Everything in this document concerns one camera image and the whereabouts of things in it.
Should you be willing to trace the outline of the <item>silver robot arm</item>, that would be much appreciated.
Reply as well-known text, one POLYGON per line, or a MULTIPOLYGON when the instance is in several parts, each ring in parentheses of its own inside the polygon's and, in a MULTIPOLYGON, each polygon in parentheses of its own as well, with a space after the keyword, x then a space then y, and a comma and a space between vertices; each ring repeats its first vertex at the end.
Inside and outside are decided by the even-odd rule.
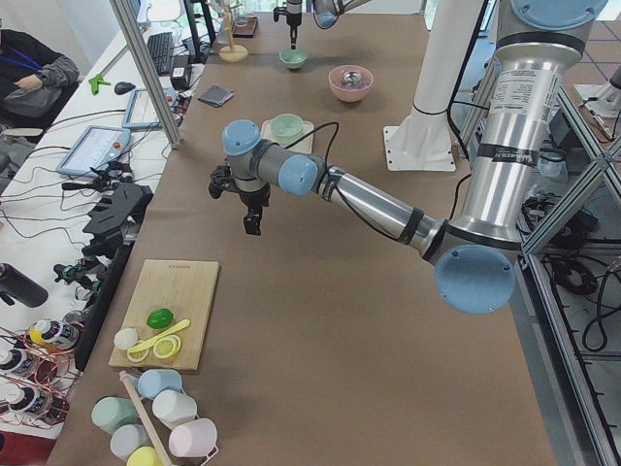
POLYGON ((513 293, 520 249, 516 221, 564 74, 582 57, 601 1, 504 1, 496 58, 500 74, 476 152, 462 212, 427 216, 331 165, 262 138, 247 119, 222 132, 226 161, 209 192, 229 191, 246 205, 245 231, 256 235, 270 189, 316 193, 353 212, 383 236, 415 248, 435 268, 441 298, 468 314, 501 308, 513 293))
MULTIPOLYGON (((310 9, 313 14, 315 24, 320 29, 331 28, 346 12, 358 8, 368 3, 369 0, 312 0, 310 9)), ((290 48, 297 48, 298 28, 302 24, 303 19, 302 0, 285 1, 283 6, 273 9, 274 22, 278 22, 281 17, 286 18, 286 24, 289 27, 290 48)))

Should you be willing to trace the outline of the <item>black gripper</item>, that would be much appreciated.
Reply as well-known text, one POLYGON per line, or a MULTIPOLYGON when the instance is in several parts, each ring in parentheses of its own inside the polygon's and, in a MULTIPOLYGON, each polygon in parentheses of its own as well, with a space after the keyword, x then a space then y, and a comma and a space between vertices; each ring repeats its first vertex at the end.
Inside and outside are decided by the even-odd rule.
POLYGON ((295 50, 298 41, 298 27, 302 24, 303 1, 286 0, 281 7, 273 9, 274 22, 278 22, 281 17, 286 18, 286 23, 290 27, 290 48, 295 50))
POLYGON ((259 179, 240 179, 233 175, 229 165, 218 165, 210 174, 208 192, 218 199, 224 191, 236 193, 247 207, 244 229, 247 235, 261 235, 263 209, 269 206, 270 186, 259 179))

